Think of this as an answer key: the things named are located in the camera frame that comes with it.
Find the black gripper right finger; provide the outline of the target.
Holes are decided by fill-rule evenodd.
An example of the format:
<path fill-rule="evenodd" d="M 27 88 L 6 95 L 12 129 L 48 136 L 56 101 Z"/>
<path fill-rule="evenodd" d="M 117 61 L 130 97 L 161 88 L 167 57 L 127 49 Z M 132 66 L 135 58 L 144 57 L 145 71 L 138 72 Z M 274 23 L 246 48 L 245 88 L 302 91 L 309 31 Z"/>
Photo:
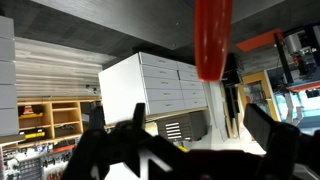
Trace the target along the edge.
<path fill-rule="evenodd" d="M 294 125 L 275 121 L 254 103 L 246 105 L 243 124 L 266 152 L 258 163 L 258 179 L 292 180 L 296 164 L 320 174 L 319 130 L 302 133 Z"/>

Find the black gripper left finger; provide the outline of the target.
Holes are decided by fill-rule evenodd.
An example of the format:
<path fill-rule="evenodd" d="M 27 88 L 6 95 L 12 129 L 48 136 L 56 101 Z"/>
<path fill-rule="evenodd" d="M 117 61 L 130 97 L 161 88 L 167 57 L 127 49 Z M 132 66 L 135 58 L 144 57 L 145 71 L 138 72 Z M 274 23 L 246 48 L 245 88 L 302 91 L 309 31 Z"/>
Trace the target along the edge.
<path fill-rule="evenodd" d="M 102 106 L 90 109 L 89 127 L 83 133 L 61 180 L 103 180 L 110 166 L 124 163 L 137 177 L 141 176 L 136 137 L 144 131 L 145 104 L 137 103 L 133 118 L 116 125 L 111 133 L 104 129 Z"/>

